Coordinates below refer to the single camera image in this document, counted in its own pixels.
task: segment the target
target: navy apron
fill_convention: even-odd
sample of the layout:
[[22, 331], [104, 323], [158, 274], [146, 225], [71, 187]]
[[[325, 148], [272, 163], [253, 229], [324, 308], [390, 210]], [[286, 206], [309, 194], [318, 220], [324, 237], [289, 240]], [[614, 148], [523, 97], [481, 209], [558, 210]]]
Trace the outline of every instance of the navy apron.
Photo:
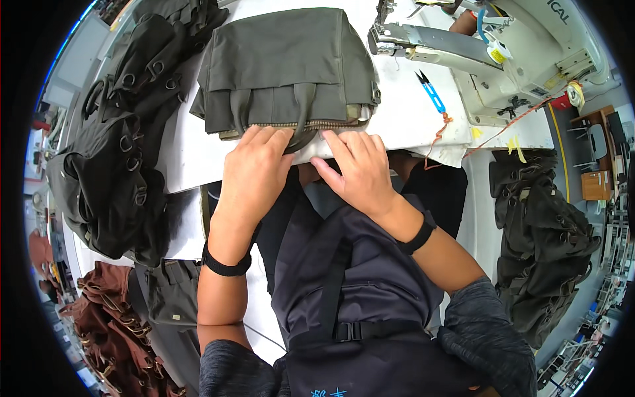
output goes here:
[[319, 226], [298, 209], [272, 296], [292, 396], [470, 396], [489, 384], [424, 331], [443, 291], [394, 238], [350, 206]]

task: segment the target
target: chair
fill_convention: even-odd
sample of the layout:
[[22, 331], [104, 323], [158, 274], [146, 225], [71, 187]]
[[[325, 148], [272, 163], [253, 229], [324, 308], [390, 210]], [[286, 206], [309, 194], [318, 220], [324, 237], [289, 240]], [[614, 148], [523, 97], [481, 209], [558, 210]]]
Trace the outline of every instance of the chair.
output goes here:
[[588, 137], [591, 144], [591, 159], [588, 163], [576, 164], [574, 167], [592, 168], [593, 165], [598, 163], [598, 160], [606, 156], [606, 139], [604, 137], [604, 129], [600, 124], [593, 124], [590, 128], [574, 128], [572, 130], [584, 130], [583, 134], [580, 134], [576, 139], [580, 139], [584, 136]]

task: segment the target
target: right hand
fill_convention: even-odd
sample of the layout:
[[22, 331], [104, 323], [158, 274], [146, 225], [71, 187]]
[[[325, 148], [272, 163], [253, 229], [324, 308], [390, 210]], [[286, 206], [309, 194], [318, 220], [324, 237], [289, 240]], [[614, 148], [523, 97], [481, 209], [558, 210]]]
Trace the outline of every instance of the right hand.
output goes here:
[[344, 201], [377, 222], [388, 214], [401, 196], [392, 188], [388, 156], [379, 135], [347, 131], [336, 135], [324, 131], [342, 174], [321, 158], [311, 163], [324, 181]]

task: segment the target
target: olive green bag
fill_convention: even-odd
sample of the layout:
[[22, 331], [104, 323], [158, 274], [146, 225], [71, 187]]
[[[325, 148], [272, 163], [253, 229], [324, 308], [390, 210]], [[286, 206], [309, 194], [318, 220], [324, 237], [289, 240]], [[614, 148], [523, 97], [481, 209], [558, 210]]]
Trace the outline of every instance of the olive green bag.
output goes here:
[[318, 130], [364, 126], [380, 103], [373, 62], [346, 13], [303, 8], [214, 30], [190, 113], [221, 140], [252, 125], [290, 127], [286, 152]]

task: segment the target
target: sewing machine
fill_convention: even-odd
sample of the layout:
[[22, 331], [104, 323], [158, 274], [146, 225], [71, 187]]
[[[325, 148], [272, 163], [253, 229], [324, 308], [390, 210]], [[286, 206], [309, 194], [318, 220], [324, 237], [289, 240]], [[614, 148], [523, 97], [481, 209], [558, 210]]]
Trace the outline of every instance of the sewing machine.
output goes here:
[[[444, 6], [454, 2], [415, 3]], [[570, 81], [603, 84], [609, 78], [606, 54], [572, 0], [472, 3], [477, 7], [493, 4], [509, 18], [471, 37], [431, 27], [386, 24], [386, 16], [397, 4], [380, 0], [368, 33], [371, 52], [451, 68], [468, 118], [475, 125], [505, 126], [529, 107], [559, 96]]]

